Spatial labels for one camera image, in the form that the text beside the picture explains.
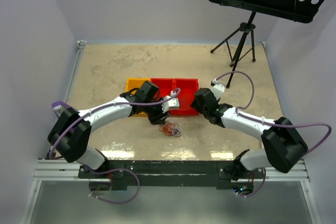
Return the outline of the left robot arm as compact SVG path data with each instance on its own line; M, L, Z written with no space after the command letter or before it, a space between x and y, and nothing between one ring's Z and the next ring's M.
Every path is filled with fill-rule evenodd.
M78 162L89 167L97 178L108 174L107 158L97 149L89 146L90 134L95 130L119 119L145 113L151 124L165 122L169 110L177 105L176 95L161 97L160 88L151 81L145 81L139 88L133 88L100 106L76 110L68 107L62 111L47 140L50 143L49 157L58 152L67 162Z

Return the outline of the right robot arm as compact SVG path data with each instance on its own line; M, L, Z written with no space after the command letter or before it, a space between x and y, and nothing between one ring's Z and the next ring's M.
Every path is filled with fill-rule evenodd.
M200 88L194 94L191 107L211 124L240 131L260 140L264 146L258 150L245 150L234 159L232 172L237 177L246 178L253 170L266 167L288 173L308 152L307 144L289 119L263 120L248 113L238 113L230 104L219 104L218 94L221 92L214 87Z

